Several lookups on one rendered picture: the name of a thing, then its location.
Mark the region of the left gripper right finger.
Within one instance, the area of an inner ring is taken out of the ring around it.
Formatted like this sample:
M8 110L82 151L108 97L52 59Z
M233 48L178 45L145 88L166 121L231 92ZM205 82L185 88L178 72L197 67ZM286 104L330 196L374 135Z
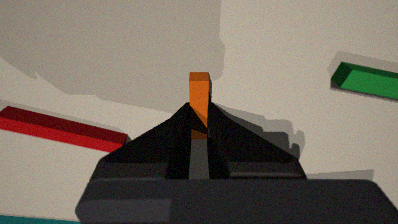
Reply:
M208 102L209 179L307 179L293 155L229 119Z

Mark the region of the red rod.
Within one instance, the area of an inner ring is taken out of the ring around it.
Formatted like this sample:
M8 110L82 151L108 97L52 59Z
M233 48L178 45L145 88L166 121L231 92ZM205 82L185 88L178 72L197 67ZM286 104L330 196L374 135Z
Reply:
M0 129L109 153L127 139L125 133L11 106L0 111Z

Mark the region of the green rod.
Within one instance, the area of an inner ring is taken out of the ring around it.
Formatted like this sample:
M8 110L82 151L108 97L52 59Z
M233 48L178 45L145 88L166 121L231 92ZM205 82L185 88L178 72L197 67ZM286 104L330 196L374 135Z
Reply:
M398 73L341 62L331 80L340 88L398 99Z

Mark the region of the orange rod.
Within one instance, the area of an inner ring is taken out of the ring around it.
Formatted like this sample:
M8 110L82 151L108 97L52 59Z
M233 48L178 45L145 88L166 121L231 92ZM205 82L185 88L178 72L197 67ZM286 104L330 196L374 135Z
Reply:
M190 72L191 140L207 140L208 72Z

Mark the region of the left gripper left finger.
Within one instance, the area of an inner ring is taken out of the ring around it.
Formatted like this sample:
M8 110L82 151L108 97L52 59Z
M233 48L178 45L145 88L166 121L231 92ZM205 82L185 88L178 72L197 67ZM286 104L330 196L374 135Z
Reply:
M89 182L100 177L189 179L190 154L191 106L187 102L168 120L102 157Z

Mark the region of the turquoise rod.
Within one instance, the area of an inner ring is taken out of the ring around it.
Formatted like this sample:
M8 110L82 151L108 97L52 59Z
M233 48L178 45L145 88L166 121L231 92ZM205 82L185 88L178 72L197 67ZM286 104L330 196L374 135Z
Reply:
M81 224L81 223L78 221L0 215L0 224Z

